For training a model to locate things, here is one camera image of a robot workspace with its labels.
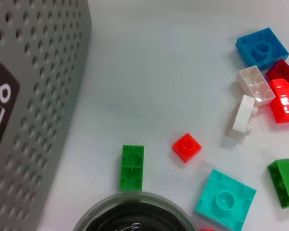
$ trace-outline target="lego brick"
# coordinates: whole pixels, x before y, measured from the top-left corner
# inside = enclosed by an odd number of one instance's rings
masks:
[[[232,231],[241,231],[256,190],[213,169],[195,212]]]
[[[283,78],[273,79],[270,87],[276,96],[270,104],[276,122],[289,122],[289,83]]]
[[[270,28],[237,39],[236,48],[248,66],[270,69],[278,60],[286,60],[288,51]]]
[[[201,150],[201,145],[190,134],[185,134],[172,146],[172,150],[187,163]]]
[[[281,207],[289,207],[289,159],[276,160],[268,169]]]
[[[250,118],[257,114],[258,108],[254,107],[255,98],[243,95],[239,108],[236,111],[230,125],[228,136],[239,140],[251,132]]]
[[[240,70],[237,75],[237,80],[244,93],[256,99],[256,107],[267,105],[275,98],[274,93],[257,66]]]
[[[144,146],[124,145],[120,176],[121,191],[141,191],[143,184]]]
[[[270,81],[283,78],[289,83],[289,65],[284,60],[279,60],[266,75]]]

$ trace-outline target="small red lego brick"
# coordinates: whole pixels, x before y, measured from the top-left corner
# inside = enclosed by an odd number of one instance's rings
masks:
[[[271,70],[266,73],[269,80],[283,78],[289,83],[289,65],[284,61],[278,61]]]
[[[187,133],[173,144],[172,150],[177,153],[184,163],[187,163],[201,150],[201,146],[190,134]]]
[[[273,79],[270,87],[276,96],[270,104],[276,122],[289,122],[289,83],[283,78]]]

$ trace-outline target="black round container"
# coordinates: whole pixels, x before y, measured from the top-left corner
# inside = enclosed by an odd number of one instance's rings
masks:
[[[197,231],[189,216],[164,197],[147,192],[110,196],[93,206],[74,231]]]

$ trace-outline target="perforated metal surface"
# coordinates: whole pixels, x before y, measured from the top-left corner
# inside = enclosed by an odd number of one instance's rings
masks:
[[[0,63],[20,83],[0,143],[0,231],[33,231],[39,221],[90,33],[86,0],[0,0]]]

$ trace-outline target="white 1x2 lego brick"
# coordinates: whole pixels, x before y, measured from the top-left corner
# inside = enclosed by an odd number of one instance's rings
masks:
[[[250,118],[257,114],[258,108],[254,106],[255,98],[243,95],[242,101],[234,115],[228,136],[240,140],[251,132]]]
[[[237,80],[244,93],[256,99],[256,107],[269,104],[275,98],[274,93],[257,66],[240,70],[237,75]]]

